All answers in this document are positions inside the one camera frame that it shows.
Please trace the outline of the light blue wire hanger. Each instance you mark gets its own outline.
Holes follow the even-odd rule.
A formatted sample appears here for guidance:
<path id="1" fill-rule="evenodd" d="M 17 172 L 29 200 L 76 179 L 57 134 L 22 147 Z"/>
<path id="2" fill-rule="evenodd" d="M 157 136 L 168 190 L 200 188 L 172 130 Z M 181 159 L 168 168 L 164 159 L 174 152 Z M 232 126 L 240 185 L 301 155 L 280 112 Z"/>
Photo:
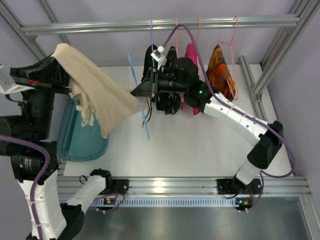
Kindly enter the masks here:
<path id="1" fill-rule="evenodd" d="M 135 71 L 135 67 L 133 64 L 133 60 L 131 57 L 131 54 L 128 52 L 127 53 L 128 61 L 129 61 L 129 66 L 131 69 L 131 74 L 135 83 L 135 87 L 138 88 L 138 80 L 137 80 L 137 75 Z M 133 90 L 133 96 L 137 98 L 139 107 L 140 107 L 140 112 L 141 112 L 141 117 L 142 117 L 142 124 L 141 127 L 145 130 L 145 134 L 148 140 L 150 140 L 150 133 L 149 133 L 149 128 L 148 128 L 148 123 L 147 123 L 147 115 L 145 113 L 145 107 L 143 106 L 142 100 L 145 99 L 146 97 L 144 95 L 141 95 L 138 89 Z"/>

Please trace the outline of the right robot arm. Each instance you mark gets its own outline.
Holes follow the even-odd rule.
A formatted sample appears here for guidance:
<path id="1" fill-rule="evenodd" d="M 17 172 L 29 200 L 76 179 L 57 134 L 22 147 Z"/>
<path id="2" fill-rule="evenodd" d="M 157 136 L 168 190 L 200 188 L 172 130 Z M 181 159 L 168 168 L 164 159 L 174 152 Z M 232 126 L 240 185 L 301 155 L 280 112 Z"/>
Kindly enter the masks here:
<path id="1" fill-rule="evenodd" d="M 283 125 L 268 123 L 244 112 L 221 92 L 200 80 L 198 67 L 187 57 L 172 61 L 162 70 L 149 68 L 146 77 L 131 91 L 135 97 L 157 98 L 162 93 L 183 94 L 186 103 L 216 118 L 243 136 L 252 145 L 245 162 L 233 178 L 221 181 L 220 195 L 259 194 L 252 182 L 266 170 L 283 143 Z"/>

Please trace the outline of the beige drawstring trousers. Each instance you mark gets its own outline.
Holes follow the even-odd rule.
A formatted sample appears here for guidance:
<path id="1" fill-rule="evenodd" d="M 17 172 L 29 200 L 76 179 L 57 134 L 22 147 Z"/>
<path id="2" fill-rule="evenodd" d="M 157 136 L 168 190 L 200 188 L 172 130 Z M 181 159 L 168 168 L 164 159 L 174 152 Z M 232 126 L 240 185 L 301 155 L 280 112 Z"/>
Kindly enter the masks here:
<path id="1" fill-rule="evenodd" d="M 127 117 L 140 111 L 138 99 L 114 82 L 89 58 L 76 48 L 60 43 L 51 55 L 69 75 L 71 96 L 80 100 L 76 110 L 81 125 L 100 125 L 101 136 L 108 134 Z"/>

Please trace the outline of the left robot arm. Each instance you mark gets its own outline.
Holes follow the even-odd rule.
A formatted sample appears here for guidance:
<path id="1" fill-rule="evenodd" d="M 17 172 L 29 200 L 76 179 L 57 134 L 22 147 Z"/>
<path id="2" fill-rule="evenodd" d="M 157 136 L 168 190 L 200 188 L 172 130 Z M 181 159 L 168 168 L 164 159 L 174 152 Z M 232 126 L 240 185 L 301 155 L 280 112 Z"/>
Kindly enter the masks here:
<path id="1" fill-rule="evenodd" d="M 56 94 L 69 92 L 68 73 L 51 56 L 0 73 L 0 92 L 21 93 L 19 115 L 0 119 L 0 153 L 10 157 L 15 179 L 25 194 L 32 231 L 30 240 L 71 240 L 82 229 L 97 196 L 112 187 L 110 171 L 93 170 L 82 188 L 60 203 L 56 142 L 48 141 Z"/>

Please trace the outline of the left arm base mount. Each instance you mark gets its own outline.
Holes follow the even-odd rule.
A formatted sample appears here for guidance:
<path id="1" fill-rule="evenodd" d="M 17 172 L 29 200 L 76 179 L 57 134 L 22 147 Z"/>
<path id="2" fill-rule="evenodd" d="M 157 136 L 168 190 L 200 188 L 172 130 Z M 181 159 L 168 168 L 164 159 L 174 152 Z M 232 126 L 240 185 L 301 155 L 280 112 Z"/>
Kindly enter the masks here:
<path id="1" fill-rule="evenodd" d="M 90 176 L 87 180 L 81 178 L 79 181 L 82 184 L 80 189 L 81 195 L 93 199 L 100 195 L 125 195 L 129 189 L 129 181 L 127 179 L 113 180 L 110 176 L 105 178 L 94 175 Z"/>

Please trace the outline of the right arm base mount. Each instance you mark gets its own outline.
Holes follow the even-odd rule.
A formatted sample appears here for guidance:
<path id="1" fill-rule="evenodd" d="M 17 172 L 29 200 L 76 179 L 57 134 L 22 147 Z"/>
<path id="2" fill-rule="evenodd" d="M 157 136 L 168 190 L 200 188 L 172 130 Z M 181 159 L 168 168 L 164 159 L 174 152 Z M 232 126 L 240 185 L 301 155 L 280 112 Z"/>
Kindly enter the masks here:
<path id="1" fill-rule="evenodd" d="M 248 185 L 245 185 L 236 177 L 218 178 L 216 180 L 217 191 L 219 195 L 259 195 L 262 190 L 262 182 L 258 178 L 254 178 Z"/>

